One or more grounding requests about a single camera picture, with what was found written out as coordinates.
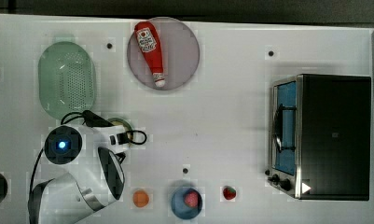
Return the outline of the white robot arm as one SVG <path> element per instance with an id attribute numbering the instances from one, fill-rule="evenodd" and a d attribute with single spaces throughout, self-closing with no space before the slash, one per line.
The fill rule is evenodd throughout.
<path id="1" fill-rule="evenodd" d="M 62 117 L 39 157 L 65 173 L 29 188 L 29 224 L 77 224 L 118 201 L 125 185 L 121 163 L 133 134 L 85 110 Z"/>

